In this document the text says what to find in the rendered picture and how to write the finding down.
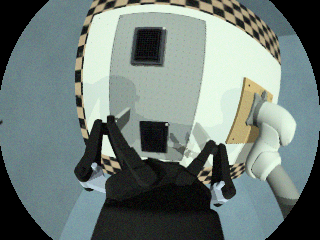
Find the black well plate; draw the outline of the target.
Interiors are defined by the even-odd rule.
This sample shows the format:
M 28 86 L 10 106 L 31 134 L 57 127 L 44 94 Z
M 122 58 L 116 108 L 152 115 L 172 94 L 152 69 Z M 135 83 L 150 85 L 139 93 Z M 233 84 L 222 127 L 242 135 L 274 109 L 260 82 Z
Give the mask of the black well plate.
M 135 56 L 134 56 L 135 60 L 136 59 L 158 60 L 160 34 L 161 34 L 160 29 L 138 29 L 136 47 L 135 47 Z
M 163 150 L 163 132 L 164 132 L 164 127 L 143 126 L 145 151 L 162 152 L 162 150 Z M 162 135 L 160 135 L 160 134 L 162 134 Z M 145 135 L 147 135 L 147 136 L 145 136 Z M 145 137 L 150 137 L 150 138 L 145 138 Z

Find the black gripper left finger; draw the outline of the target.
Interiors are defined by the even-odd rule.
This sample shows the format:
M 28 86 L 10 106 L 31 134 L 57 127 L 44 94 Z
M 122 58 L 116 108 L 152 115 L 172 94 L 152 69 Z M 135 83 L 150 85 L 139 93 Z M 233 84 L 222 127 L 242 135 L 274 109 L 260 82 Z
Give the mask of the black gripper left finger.
M 139 185 L 145 189 L 150 189 L 155 185 L 156 173 L 149 165 L 145 164 L 136 150 L 129 146 L 121 133 L 123 127 L 130 120 L 130 110 L 131 108 L 126 108 L 116 117 L 108 115 L 107 123 L 102 122 L 101 119 L 94 121 L 85 153 L 74 169 L 77 179 L 86 191 L 97 190 L 106 193 L 107 178 L 105 178 L 101 167 L 103 135 L 108 136 L 121 170 L 128 166 Z

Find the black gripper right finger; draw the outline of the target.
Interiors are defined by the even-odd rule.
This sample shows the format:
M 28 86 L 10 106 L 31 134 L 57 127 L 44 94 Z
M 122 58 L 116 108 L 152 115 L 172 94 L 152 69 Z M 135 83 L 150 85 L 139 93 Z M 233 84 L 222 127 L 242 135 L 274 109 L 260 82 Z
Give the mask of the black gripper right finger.
M 178 192 L 185 192 L 192 185 L 211 154 L 213 155 L 213 165 L 210 185 L 212 198 L 210 204 L 220 207 L 236 195 L 236 189 L 231 179 L 226 146 L 223 143 L 217 145 L 215 141 L 211 140 L 211 137 L 198 122 L 195 123 L 192 134 L 201 152 L 177 176 L 173 187 Z

